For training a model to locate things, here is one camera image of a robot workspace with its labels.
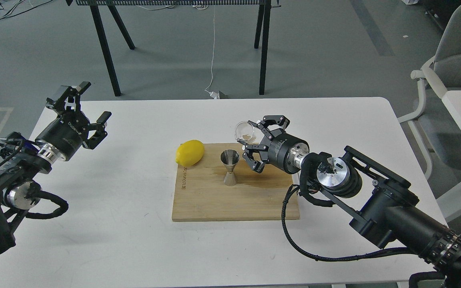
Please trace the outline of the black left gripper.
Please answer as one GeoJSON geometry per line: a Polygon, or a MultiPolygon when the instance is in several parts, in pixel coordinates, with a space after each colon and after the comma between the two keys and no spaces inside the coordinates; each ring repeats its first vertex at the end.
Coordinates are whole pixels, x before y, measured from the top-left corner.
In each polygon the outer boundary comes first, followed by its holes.
{"type": "Polygon", "coordinates": [[[46,108],[57,113],[57,118],[36,137],[35,142],[40,146],[54,146],[62,161],[70,160],[81,146],[95,149],[108,135],[105,129],[111,112],[103,112],[95,123],[90,123],[82,112],[80,97],[90,86],[91,82],[82,82],[76,87],[62,86],[57,91],[57,100],[46,99],[46,108]]]}

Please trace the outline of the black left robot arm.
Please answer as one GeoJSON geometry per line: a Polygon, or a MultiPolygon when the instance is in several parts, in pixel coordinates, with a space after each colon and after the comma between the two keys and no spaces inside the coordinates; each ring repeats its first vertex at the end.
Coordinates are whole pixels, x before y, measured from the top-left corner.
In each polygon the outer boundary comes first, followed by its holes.
{"type": "Polygon", "coordinates": [[[95,123],[82,112],[80,97],[90,86],[67,86],[57,100],[47,98],[46,107],[57,117],[34,141],[18,132],[0,139],[0,254],[15,246],[14,232],[23,219],[46,220],[68,210],[68,203],[43,191],[34,176],[49,173],[57,160],[67,162],[81,147],[95,149],[107,136],[110,112],[95,123]]]}

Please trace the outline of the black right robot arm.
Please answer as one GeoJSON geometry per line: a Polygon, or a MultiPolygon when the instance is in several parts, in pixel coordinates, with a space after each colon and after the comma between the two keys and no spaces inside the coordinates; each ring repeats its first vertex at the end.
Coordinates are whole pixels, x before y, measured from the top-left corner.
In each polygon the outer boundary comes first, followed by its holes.
{"type": "Polygon", "coordinates": [[[285,130],[289,119],[267,115],[258,122],[240,122],[235,137],[243,158],[258,173],[266,164],[299,173],[283,200],[281,221],[287,240],[299,253],[316,261],[341,262],[414,254],[432,264],[433,272],[411,275],[409,286],[441,280],[443,288],[461,288],[461,234],[417,209],[410,182],[351,146],[342,157],[313,153],[305,140],[285,130]],[[322,257],[298,246],[289,235],[285,216],[297,193],[315,206],[337,205],[351,215],[351,228],[379,248],[376,252],[339,258],[322,257]]]}

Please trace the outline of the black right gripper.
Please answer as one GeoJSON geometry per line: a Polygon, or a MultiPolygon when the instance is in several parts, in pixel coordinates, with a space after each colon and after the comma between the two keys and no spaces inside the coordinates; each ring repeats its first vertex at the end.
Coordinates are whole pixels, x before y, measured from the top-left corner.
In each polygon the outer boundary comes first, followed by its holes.
{"type": "Polygon", "coordinates": [[[288,174],[301,170],[303,158],[309,153],[309,144],[305,140],[286,133],[290,120],[283,115],[266,115],[258,122],[249,120],[249,124],[259,129],[264,137],[261,144],[245,144],[243,159],[257,173],[262,173],[265,164],[272,164],[288,174]],[[279,126],[270,130],[269,126],[279,126]]]}

